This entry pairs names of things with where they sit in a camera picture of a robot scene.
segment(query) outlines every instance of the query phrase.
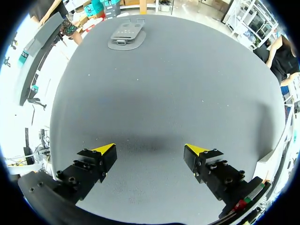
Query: green component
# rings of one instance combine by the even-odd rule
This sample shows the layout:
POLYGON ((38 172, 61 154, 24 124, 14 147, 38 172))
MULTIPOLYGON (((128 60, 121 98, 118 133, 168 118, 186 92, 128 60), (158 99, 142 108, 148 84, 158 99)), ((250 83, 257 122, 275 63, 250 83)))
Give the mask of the green component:
POLYGON ((251 199, 246 197, 246 198, 244 198, 244 201, 248 204, 249 202, 251 202, 251 199))

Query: gray table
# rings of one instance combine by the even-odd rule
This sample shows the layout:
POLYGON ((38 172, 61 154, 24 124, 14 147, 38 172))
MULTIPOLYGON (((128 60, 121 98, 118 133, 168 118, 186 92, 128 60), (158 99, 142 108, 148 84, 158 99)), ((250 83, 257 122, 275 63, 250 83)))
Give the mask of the gray table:
POLYGON ((168 16, 131 18, 146 19, 139 48, 107 47, 119 18, 93 28, 72 56, 52 110, 54 169, 83 148, 116 143, 118 160, 79 207, 127 222, 207 224, 225 205, 193 177, 184 144, 218 148, 251 180, 284 129, 278 81, 217 30, 168 16))

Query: white shelving unit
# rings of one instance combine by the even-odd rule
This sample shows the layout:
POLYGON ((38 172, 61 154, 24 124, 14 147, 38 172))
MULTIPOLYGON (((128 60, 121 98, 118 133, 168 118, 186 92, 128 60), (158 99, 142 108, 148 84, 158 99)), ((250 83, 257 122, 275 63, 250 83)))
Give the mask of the white shelving unit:
MULTIPOLYGON (((158 12, 158 4, 159 0, 156 0, 155 3, 147 4, 147 8, 154 8, 155 12, 158 12)), ((120 6, 120 9, 127 9, 127 8, 139 8, 140 5, 132 5, 132 6, 120 6)))
POLYGON ((232 35, 242 35, 247 30, 250 31, 255 38, 260 40, 256 46, 252 44, 253 48, 262 46, 271 36, 275 37, 274 31, 278 26, 278 22, 272 13, 259 0, 236 0, 234 11, 229 16, 226 25, 231 29, 232 35), (249 25, 255 19, 259 18, 262 25, 257 31, 254 31, 249 25))
MULTIPOLYGON (((68 12, 71 12, 72 10, 82 6, 84 2, 86 2, 86 0, 70 0, 67 4, 65 4, 65 7, 68 12)), ((147 8, 154 8, 155 12, 157 13, 158 4, 159 4, 159 0, 156 0, 155 3, 147 4, 147 8)), ((139 8, 139 7, 140 5, 120 6, 120 9, 139 8)))

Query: cable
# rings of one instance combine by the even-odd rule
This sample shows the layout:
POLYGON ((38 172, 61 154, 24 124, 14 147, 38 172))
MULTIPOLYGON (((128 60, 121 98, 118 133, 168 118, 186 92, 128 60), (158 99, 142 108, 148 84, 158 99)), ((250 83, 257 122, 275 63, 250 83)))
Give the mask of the cable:
POLYGON ((37 147, 36 147, 36 149, 34 150, 34 152, 31 154, 31 155, 27 155, 27 156, 16 156, 16 157, 12 157, 12 158, 6 158, 6 157, 3 157, 5 160, 11 160, 11 161, 14 161, 14 159, 17 159, 17 158, 29 158, 29 157, 32 157, 32 156, 34 156, 34 154, 36 153, 36 151, 38 150, 38 147, 40 146, 41 144, 39 144, 37 147))
POLYGON ((47 164, 46 164, 46 168, 45 168, 45 173, 47 173, 47 166, 48 166, 48 160, 50 158, 50 155, 47 157, 47 164))
POLYGON ((24 161, 18 163, 16 166, 19 166, 21 163, 24 163, 24 162, 26 162, 26 160, 24 160, 24 161))

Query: black metal bracket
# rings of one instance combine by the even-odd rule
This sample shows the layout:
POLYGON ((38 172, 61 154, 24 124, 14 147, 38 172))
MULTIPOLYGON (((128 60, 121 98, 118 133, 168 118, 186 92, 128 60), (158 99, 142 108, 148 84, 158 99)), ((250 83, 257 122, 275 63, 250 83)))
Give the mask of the black metal bracket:
POLYGON ((84 149, 77 154, 78 160, 56 172, 57 180, 44 172, 37 173, 38 181, 31 178, 34 172, 21 177, 18 183, 23 194, 32 193, 42 184, 73 204, 83 200, 98 180, 103 182, 117 160, 117 150, 115 144, 109 144, 94 150, 84 149))
POLYGON ((217 149, 207 150, 190 144, 184 149, 184 160, 197 181, 205 183, 214 196, 226 204, 219 218, 244 209, 265 187, 259 177, 246 182, 245 171, 236 170, 227 160, 222 160, 222 156, 217 149))

